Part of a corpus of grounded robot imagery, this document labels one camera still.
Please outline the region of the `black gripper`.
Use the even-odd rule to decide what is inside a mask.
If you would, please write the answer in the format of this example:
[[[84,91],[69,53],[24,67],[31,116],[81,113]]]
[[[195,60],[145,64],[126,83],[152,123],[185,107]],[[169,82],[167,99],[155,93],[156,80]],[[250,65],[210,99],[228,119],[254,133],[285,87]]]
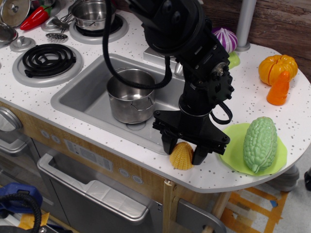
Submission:
[[[200,165],[207,154],[224,154],[230,138],[206,116],[191,116],[179,111],[154,111],[153,128],[161,133],[164,151],[170,155],[178,139],[195,144],[193,165]]]

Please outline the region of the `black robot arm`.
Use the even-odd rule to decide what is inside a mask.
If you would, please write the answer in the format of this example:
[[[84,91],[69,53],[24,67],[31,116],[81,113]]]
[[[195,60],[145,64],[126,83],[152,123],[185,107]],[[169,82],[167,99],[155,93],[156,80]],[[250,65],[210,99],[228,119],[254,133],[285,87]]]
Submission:
[[[178,139],[196,145],[192,164],[199,165],[209,153],[223,154],[229,137],[216,127],[213,109],[220,106],[229,117],[225,101],[234,88],[229,55],[211,31],[204,10],[196,0],[130,0],[129,9],[141,20],[150,48],[175,57],[183,67],[184,90],[178,111],[157,110],[153,127],[162,135],[163,149],[171,154]]]

